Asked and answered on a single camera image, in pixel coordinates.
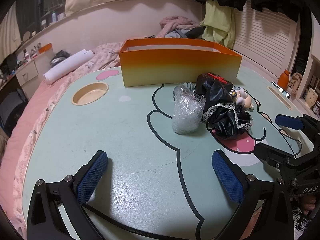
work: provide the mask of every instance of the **pink bedsheet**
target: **pink bedsheet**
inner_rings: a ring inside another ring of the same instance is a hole
[[[0,204],[7,217],[26,238],[26,222],[22,215],[22,190],[28,162],[45,120],[68,86],[79,77],[100,69],[120,65],[122,42],[98,46],[94,57],[52,85],[41,82],[26,106],[7,143],[0,166]]]
[[[40,83],[8,140],[0,167],[0,204],[10,220],[14,217],[12,198],[14,172],[23,145],[36,120],[47,106],[48,100],[66,78],[63,77],[52,85],[47,85],[44,81]]]

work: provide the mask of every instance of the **white paper roll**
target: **white paper roll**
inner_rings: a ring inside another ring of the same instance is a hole
[[[43,75],[46,83],[52,84],[56,82],[58,79],[67,75],[71,71],[74,71],[75,69],[92,59],[93,56],[94,54],[91,50],[86,51],[85,49],[70,56]]]

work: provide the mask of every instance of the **black cable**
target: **black cable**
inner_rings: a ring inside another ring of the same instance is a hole
[[[99,210],[95,209],[94,207],[88,205],[87,203],[83,203],[82,206],[84,208],[86,208],[87,210],[91,211],[92,213],[95,213],[97,216],[101,217],[102,219],[115,225],[116,227],[119,227],[123,230],[130,232],[130,233],[134,233],[136,235],[154,238],[154,239],[158,239],[158,240],[189,240],[189,239],[184,239],[184,238],[153,234],[153,233],[145,232],[145,231],[142,231],[142,230],[139,230],[136,228],[132,228],[132,227],[126,226],[126,225],[112,219],[111,217],[108,217],[107,215],[103,214],[102,212],[100,212]]]

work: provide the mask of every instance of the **light blue table top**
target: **light blue table top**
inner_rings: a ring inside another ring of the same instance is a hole
[[[120,67],[112,70],[121,72]],[[278,171],[250,153],[254,144],[262,141],[291,154],[299,150],[294,140],[278,131],[274,120],[280,113],[301,114],[282,104],[267,89],[270,83],[248,68],[240,68],[234,85],[244,87],[258,101],[249,112],[254,125],[238,142],[217,140],[204,123],[190,135],[175,134],[169,118],[175,84],[125,88],[121,74],[109,76],[99,81],[109,85],[102,98],[84,106],[73,105],[73,94],[97,82],[98,74],[105,71],[110,70],[89,73],[71,84],[49,116],[27,169],[22,195],[26,219],[38,179],[47,183],[61,181],[87,164],[97,150],[103,150],[108,154],[108,168],[90,205],[133,228],[209,240],[225,226],[237,207],[214,173],[212,153],[223,149],[244,173],[272,180],[279,176]],[[309,150],[310,142],[304,135],[288,133],[303,140],[303,150]],[[78,239],[64,208],[60,207],[60,211],[71,236]],[[147,239],[121,230],[89,211],[88,214],[106,239]]]

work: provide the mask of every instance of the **orange container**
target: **orange container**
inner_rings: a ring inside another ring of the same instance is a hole
[[[125,87],[196,82],[208,72],[236,82],[242,60],[218,43],[181,38],[127,40],[119,55]]]
[[[278,79],[278,83],[277,85],[279,87],[282,87],[284,90],[287,89],[288,87],[288,84],[289,84],[289,75],[290,75],[290,72],[287,71],[286,69],[284,70],[284,73],[281,73],[279,79]]]
[[[41,54],[41,53],[43,53],[43,52],[45,52],[45,51],[47,51],[47,50],[49,50],[49,49],[51,49],[52,48],[52,43],[49,43],[49,44],[47,44],[47,45],[44,45],[43,47],[41,47],[40,49],[39,49],[39,54]]]

